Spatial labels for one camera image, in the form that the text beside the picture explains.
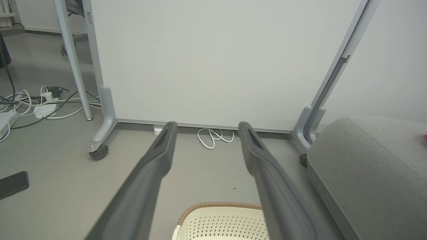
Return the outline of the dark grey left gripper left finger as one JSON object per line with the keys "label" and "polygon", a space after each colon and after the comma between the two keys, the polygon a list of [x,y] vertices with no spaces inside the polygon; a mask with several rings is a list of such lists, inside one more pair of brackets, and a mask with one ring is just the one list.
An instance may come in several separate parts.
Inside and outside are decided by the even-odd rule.
{"label": "dark grey left gripper left finger", "polygon": [[147,240],[162,179],[172,166],[177,123],[168,122],[134,167],[87,240]]}

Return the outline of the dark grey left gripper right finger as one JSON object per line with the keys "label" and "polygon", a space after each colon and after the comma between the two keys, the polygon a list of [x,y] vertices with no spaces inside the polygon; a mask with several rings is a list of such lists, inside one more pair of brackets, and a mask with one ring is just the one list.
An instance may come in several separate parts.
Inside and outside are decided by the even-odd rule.
{"label": "dark grey left gripper right finger", "polygon": [[328,240],[329,229],[247,122],[239,123],[245,165],[254,177],[272,240]]}

